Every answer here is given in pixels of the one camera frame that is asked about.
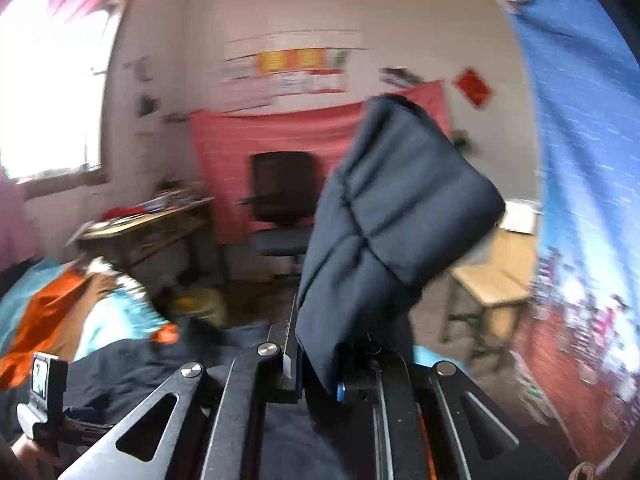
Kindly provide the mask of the person's left hand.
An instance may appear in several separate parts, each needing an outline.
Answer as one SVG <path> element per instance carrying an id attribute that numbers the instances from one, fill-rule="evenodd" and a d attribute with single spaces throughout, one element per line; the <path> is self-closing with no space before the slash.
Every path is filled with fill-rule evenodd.
<path id="1" fill-rule="evenodd" d="M 34 440 L 22 434 L 12 445 L 12 452 L 21 464 L 33 474 L 38 472 L 38 464 L 44 456 L 44 449 Z"/>

